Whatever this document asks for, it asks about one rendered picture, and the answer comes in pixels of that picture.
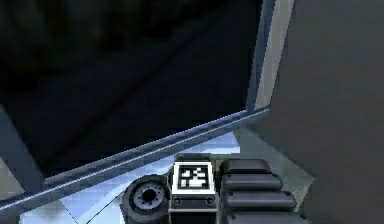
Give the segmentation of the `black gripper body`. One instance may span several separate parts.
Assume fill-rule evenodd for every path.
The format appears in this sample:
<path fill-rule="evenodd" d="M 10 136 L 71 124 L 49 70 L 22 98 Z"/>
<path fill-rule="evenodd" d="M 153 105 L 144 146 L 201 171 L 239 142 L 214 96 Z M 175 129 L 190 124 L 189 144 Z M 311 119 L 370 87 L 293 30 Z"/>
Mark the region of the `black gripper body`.
<path fill-rule="evenodd" d="M 169 199 L 165 176 L 151 174 L 134 180 L 121 199 L 125 224 L 168 224 Z"/>

